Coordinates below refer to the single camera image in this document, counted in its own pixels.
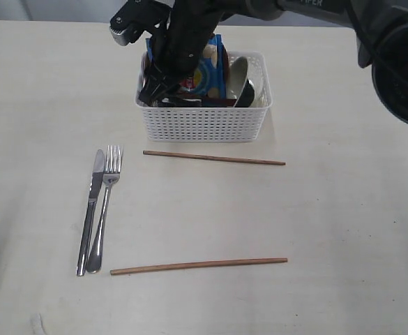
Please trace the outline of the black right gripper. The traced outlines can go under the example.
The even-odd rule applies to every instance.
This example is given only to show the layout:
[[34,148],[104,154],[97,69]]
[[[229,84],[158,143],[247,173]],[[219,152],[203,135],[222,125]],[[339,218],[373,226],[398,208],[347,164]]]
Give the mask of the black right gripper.
[[215,1],[175,1],[164,32],[150,39],[152,60],[139,93],[143,103],[158,105],[194,73],[223,11]]

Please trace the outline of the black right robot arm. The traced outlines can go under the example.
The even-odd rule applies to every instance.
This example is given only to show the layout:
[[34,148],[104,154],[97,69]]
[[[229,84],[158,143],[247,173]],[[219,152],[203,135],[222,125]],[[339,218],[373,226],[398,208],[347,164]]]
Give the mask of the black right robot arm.
[[353,29],[359,66],[371,66],[380,101],[408,124],[408,1],[175,1],[139,99],[151,105],[189,76],[225,17],[269,21],[286,12]]

